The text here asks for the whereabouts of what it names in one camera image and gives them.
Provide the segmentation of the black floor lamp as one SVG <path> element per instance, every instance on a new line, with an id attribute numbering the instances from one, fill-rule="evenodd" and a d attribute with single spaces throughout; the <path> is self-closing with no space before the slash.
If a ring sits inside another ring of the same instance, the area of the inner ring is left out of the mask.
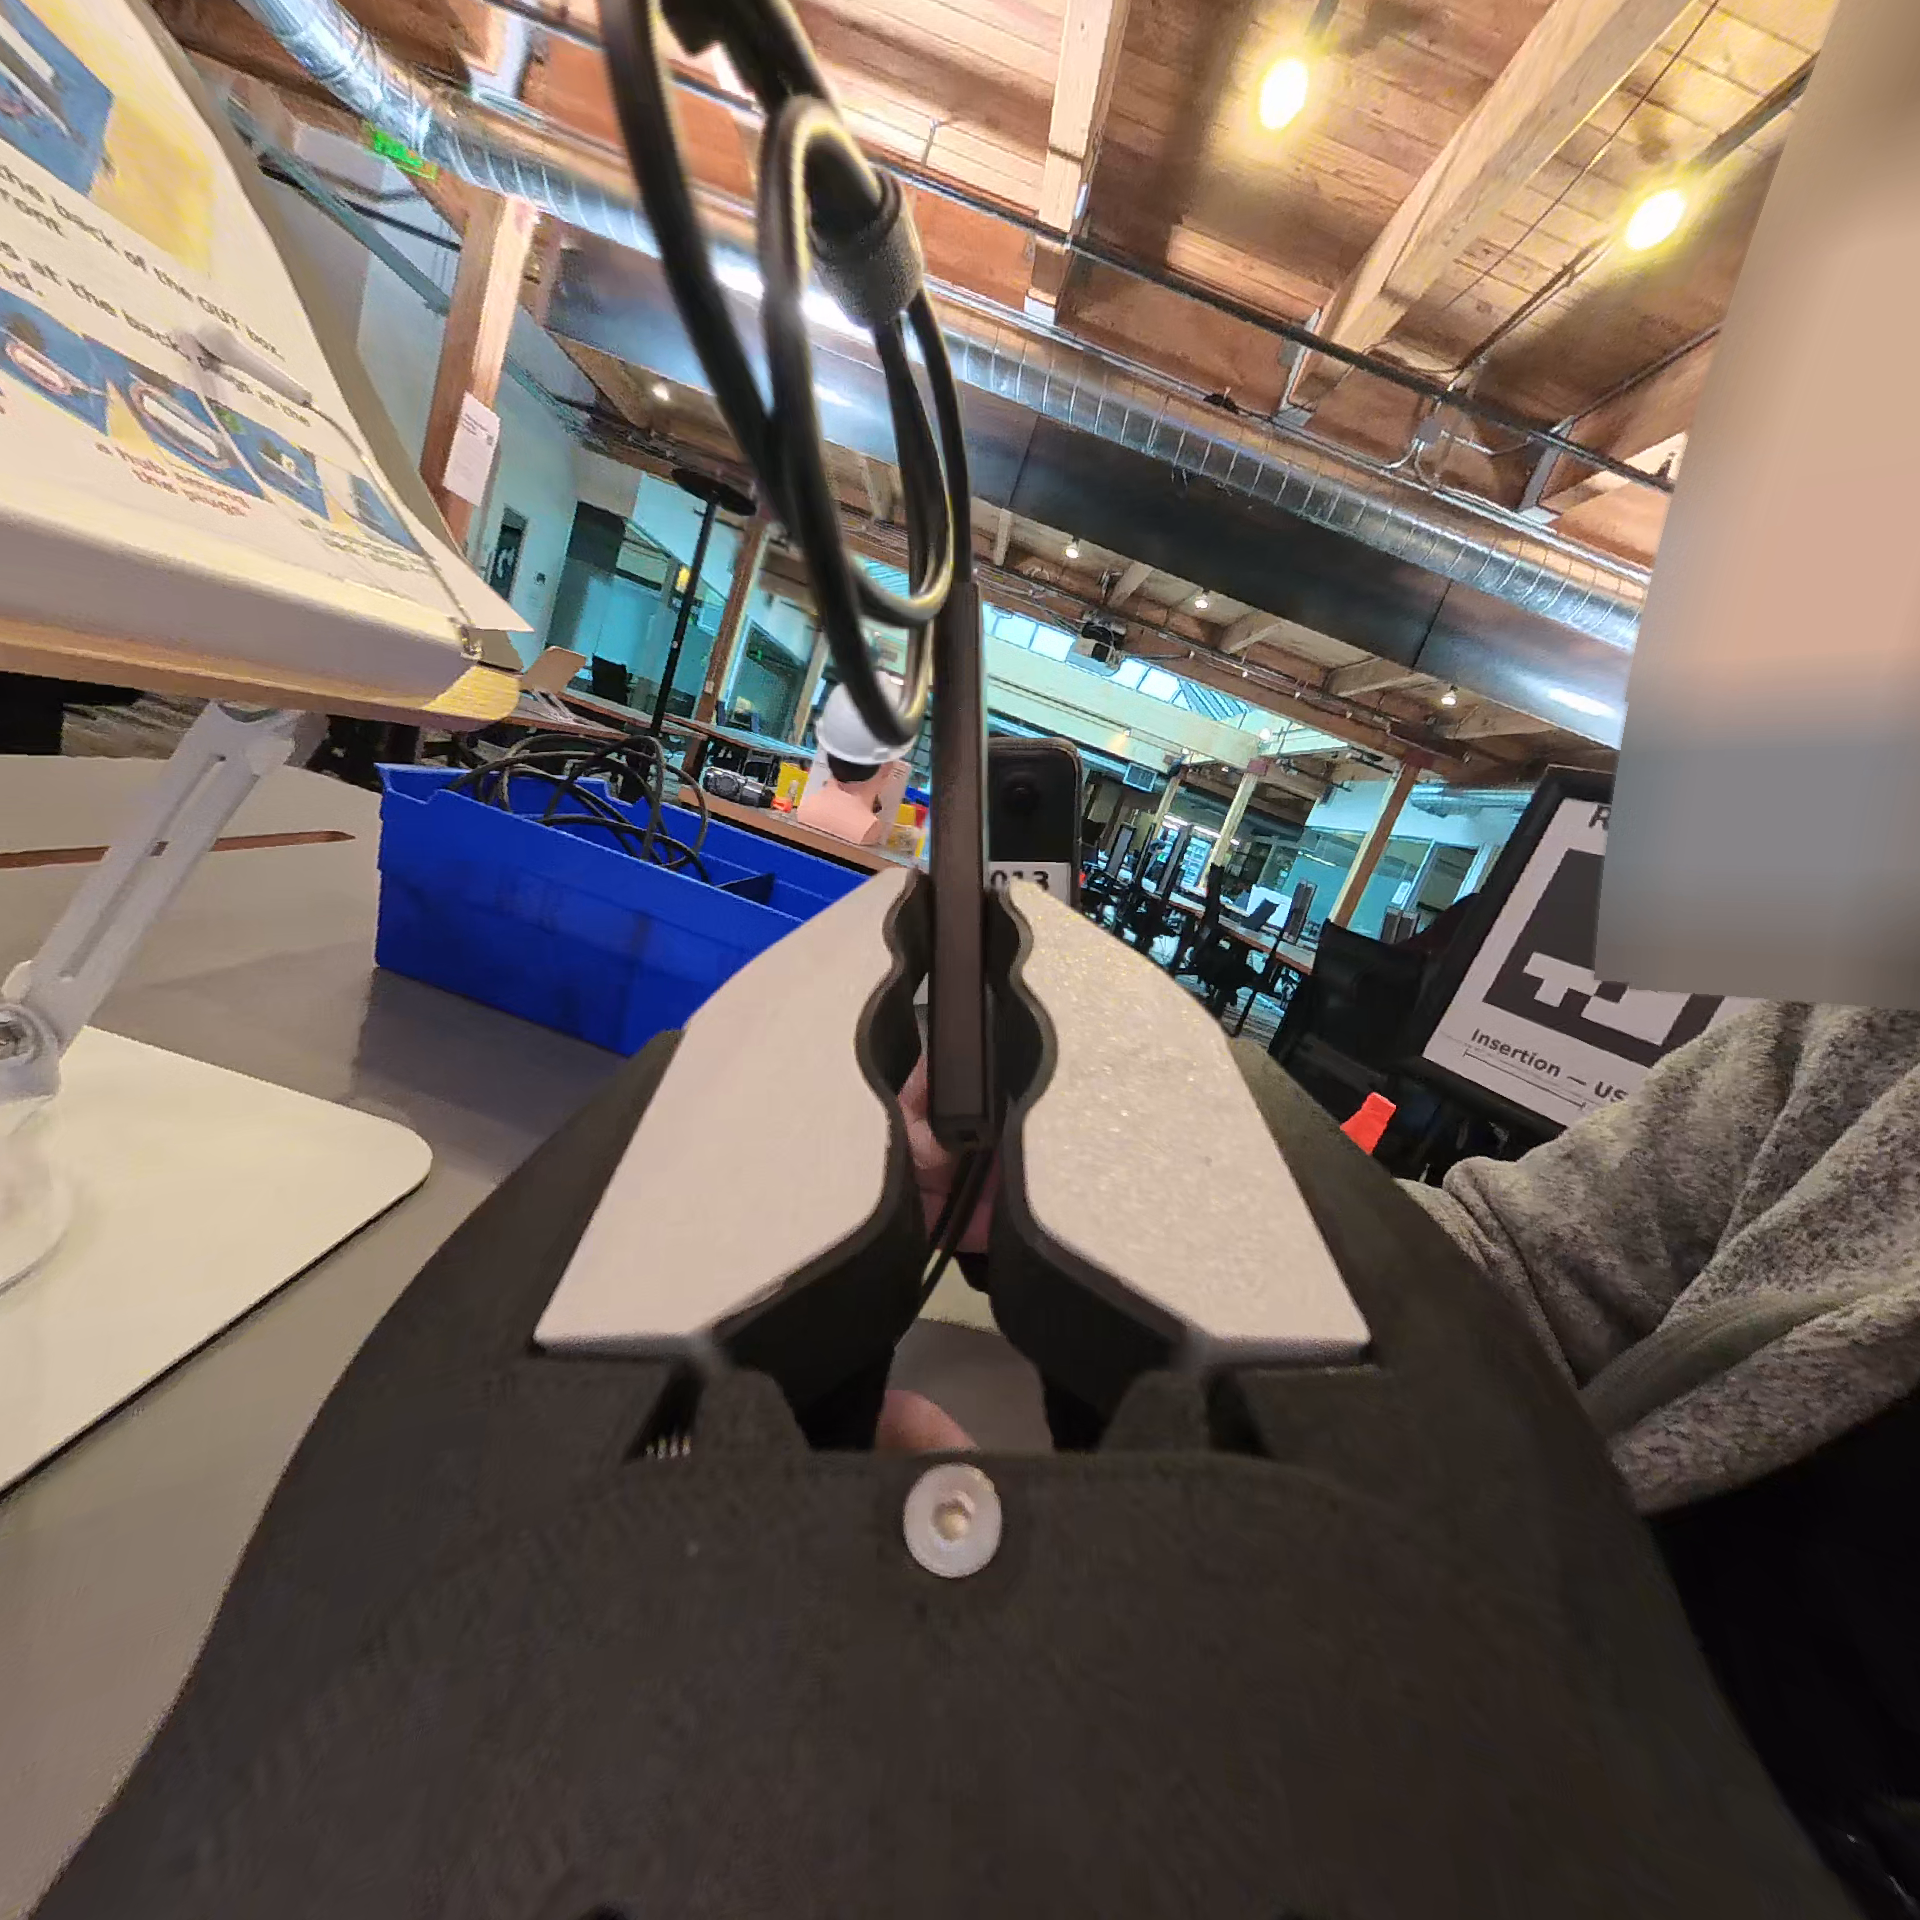
<path id="1" fill-rule="evenodd" d="M 691 559 L 687 563 L 687 581 L 681 587 L 681 596 L 678 596 L 678 608 L 675 608 L 675 620 L 673 620 L 673 634 L 671 634 L 671 640 L 668 640 L 668 650 L 666 650 L 661 686 L 658 686 L 658 696 L 656 696 L 656 704 L 653 704 L 653 717 L 651 717 L 651 724 L 647 724 L 647 731 L 651 731 L 651 737 L 656 743 L 661 743 L 661 737 L 666 731 L 666 718 L 668 718 L 668 709 L 671 709 L 671 702 L 673 702 L 673 683 L 675 683 L 675 676 L 678 676 L 678 665 L 681 665 L 687 634 L 691 628 L 691 618 L 695 618 L 695 609 L 696 609 L 696 600 L 699 600 L 699 590 L 701 590 L 701 574 L 704 574 L 704 560 L 706 560 L 712 530 L 714 530 L 714 525 L 717 525 L 717 520 L 722 513 L 745 516 L 745 513 L 751 513 L 757 508 L 757 498 L 751 494 L 745 494 L 744 487 L 727 482 L 719 476 L 699 473 L 695 466 L 673 466 L 671 476 L 673 476 L 673 482 L 684 494 L 695 495 L 701 504 L 701 516 L 699 516 L 699 527 L 696 527 L 695 551 L 691 551 Z"/>

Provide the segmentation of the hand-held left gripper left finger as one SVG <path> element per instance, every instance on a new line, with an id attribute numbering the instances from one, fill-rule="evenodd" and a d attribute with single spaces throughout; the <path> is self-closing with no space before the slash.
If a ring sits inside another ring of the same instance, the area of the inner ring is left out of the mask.
<path id="1" fill-rule="evenodd" d="M 925 872 L 858 883 L 687 1021 L 542 1310 L 567 1360 L 751 1371 L 810 1446 L 873 1451 L 929 1226 L 899 1087 Z"/>

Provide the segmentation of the white stand with wooden board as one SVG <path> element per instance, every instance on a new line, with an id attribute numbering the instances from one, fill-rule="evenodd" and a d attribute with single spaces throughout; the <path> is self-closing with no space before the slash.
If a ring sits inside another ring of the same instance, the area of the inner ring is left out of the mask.
<path id="1" fill-rule="evenodd" d="M 373 791 L 296 768 L 315 711 L 215 698 L 26 947 L 6 907 L 6 1493 L 414 1194 L 418 1132 L 99 1019 L 235 829 L 326 802 L 364 868 Z"/>

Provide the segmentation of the person's right hand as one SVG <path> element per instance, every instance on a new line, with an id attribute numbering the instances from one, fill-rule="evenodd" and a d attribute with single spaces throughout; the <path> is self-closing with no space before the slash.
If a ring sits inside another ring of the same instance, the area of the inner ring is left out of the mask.
<path id="1" fill-rule="evenodd" d="M 929 1081 L 930 1081 L 929 1059 L 918 1057 L 916 1068 L 907 1076 L 907 1082 L 899 1087 L 899 1113 L 907 1128 L 907 1150 L 916 1165 L 918 1191 L 925 1207 L 925 1222 L 930 1229 L 930 1237 L 938 1239 L 940 1219 L 949 1207 L 953 1187 L 962 1181 L 962 1171 L 964 1171 L 962 1160 L 968 1155 L 949 1150 L 949 1146 L 944 1146 L 936 1137 L 930 1128 Z M 979 1171 L 972 1184 L 972 1191 L 975 1191 L 972 1219 L 951 1248 L 956 1258 L 986 1258 L 991 1248 L 991 1229 L 992 1229 L 995 1190 L 999 1190 L 999 1155 L 986 1158 L 982 1165 L 986 1171 Z"/>

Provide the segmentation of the pink mannequin head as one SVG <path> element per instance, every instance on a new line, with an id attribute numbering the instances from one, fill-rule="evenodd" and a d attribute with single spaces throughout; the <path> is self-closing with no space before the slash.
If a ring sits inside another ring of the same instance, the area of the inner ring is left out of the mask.
<path id="1" fill-rule="evenodd" d="M 882 847 L 907 800 L 910 760 L 851 760 L 820 750 L 807 774 L 795 818 L 803 829 L 855 847 Z"/>

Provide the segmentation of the white hard hat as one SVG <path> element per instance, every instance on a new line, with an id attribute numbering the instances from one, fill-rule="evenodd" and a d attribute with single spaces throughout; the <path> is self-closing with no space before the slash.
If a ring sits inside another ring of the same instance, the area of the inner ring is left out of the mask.
<path id="1" fill-rule="evenodd" d="M 882 768 L 905 760 L 905 750 L 866 722 L 848 686 L 838 686 L 821 707 L 817 754 L 826 756 L 829 777 L 844 783 L 869 781 Z"/>

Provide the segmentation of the black white marker sign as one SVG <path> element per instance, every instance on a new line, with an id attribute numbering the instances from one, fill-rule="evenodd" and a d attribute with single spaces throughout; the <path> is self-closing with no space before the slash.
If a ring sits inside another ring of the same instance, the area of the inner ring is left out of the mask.
<path id="1" fill-rule="evenodd" d="M 1639 1091 L 1741 996 L 1596 970 L 1611 774 L 1548 768 L 1408 1028 L 1408 1064 L 1494 1116 L 1559 1132 Z"/>

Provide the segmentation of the blue divided plastic bin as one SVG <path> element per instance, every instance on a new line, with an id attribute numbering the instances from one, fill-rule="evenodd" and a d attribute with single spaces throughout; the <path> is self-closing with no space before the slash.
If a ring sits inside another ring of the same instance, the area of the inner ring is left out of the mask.
<path id="1" fill-rule="evenodd" d="M 604 781 L 387 763 L 378 964 L 635 1054 L 866 872 Z"/>

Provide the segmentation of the printed instruction sheets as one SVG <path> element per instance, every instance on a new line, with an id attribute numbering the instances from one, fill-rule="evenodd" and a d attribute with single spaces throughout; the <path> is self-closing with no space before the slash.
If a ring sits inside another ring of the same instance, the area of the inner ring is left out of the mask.
<path id="1" fill-rule="evenodd" d="M 6 5 L 6 673 L 479 726 L 527 630 L 154 10 Z"/>

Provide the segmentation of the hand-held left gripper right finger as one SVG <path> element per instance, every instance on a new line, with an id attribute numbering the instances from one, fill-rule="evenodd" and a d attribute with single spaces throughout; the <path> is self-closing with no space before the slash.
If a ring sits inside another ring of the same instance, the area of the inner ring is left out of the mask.
<path id="1" fill-rule="evenodd" d="M 991 900 L 1004 1091 L 991 1300 L 1062 1446 L 1143 1378 L 1370 1355 L 1370 1325 L 1221 1025 L 1029 878 Z"/>

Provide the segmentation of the person's right forearm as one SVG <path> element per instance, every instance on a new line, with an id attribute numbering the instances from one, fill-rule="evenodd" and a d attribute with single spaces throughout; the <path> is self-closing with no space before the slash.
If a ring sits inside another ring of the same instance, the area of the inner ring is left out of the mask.
<path id="1" fill-rule="evenodd" d="M 1517 1303 L 1646 1515 L 1915 1391 L 1915 1013 L 1756 1003 L 1522 1158 L 1404 1191 Z"/>

